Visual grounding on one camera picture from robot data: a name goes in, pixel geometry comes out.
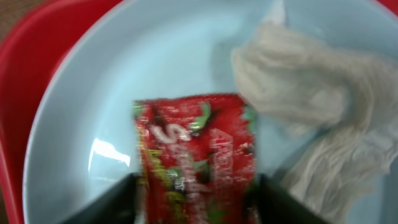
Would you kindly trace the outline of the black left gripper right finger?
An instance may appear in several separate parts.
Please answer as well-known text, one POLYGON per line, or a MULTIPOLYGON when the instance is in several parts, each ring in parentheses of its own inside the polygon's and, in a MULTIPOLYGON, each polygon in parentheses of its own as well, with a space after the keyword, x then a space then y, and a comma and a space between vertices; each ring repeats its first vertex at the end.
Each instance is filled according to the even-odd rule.
POLYGON ((252 196, 261 223, 327 224, 265 174, 258 181, 252 196))

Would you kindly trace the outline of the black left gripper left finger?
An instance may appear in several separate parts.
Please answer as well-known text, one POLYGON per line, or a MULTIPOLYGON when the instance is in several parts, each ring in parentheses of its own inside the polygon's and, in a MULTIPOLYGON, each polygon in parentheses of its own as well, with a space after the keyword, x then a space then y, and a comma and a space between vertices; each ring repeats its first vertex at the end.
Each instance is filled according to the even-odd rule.
POLYGON ((137 218, 139 176, 129 174, 62 224, 132 224, 137 218))

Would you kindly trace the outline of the red snack wrapper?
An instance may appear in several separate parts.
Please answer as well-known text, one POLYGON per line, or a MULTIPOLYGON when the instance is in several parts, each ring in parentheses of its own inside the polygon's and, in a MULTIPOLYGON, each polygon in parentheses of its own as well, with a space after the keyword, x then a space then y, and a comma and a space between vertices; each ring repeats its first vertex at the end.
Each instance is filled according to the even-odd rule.
POLYGON ((145 223, 256 223, 256 114, 236 94, 134 104, 145 223))

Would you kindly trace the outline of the white tissue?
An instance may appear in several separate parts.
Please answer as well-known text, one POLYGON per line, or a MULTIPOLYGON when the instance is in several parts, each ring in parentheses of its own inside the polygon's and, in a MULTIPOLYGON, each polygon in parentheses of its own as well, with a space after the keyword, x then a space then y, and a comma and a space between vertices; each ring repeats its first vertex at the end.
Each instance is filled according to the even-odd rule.
POLYGON ((326 129, 282 185, 327 222, 345 223, 397 157, 397 62, 332 47, 291 29, 288 16, 276 1, 255 36, 233 50, 236 86, 294 135, 326 129))

